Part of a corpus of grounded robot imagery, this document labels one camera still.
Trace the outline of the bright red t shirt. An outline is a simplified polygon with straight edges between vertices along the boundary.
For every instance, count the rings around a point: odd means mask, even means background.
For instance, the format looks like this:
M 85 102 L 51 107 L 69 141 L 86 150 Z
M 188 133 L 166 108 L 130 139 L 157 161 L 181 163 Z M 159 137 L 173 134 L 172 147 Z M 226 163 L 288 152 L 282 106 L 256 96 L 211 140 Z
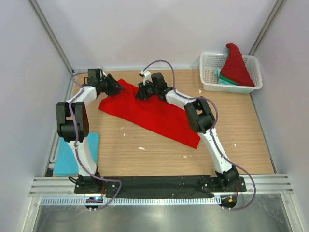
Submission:
M 198 147 L 200 137 L 190 129 L 183 109 L 165 103 L 157 96 L 147 100 L 137 99 L 136 86 L 123 79 L 119 83 L 125 89 L 120 94 L 101 100 L 99 110 L 194 149 Z

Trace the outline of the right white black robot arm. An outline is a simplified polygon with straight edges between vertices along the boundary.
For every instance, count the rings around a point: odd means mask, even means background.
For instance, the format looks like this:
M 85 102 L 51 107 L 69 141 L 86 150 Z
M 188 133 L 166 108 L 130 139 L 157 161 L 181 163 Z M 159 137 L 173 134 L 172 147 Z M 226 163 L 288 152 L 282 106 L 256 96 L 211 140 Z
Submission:
M 203 97 L 190 97 L 169 87 L 160 72 L 141 71 L 136 98 L 146 100 L 157 96 L 160 100 L 185 111 L 190 129 L 197 133 L 208 149 L 214 163 L 217 184 L 222 191 L 234 188 L 239 179 L 236 166 L 228 158 L 216 132 L 215 119 L 208 102 Z

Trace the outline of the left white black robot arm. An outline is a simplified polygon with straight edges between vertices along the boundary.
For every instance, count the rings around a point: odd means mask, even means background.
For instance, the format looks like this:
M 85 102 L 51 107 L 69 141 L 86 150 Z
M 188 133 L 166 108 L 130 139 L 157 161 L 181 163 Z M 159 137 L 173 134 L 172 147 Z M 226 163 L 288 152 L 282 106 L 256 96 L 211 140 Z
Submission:
M 120 94 L 125 88 L 111 74 L 106 74 L 102 68 L 88 69 L 84 83 L 78 92 L 67 101 L 56 105 L 56 125 L 59 137 L 71 147 L 78 165 L 78 177 L 70 177 L 78 189 L 87 189 L 98 193 L 102 189 L 103 180 L 100 178 L 88 143 L 89 121 L 86 108 L 100 94 L 107 96 Z

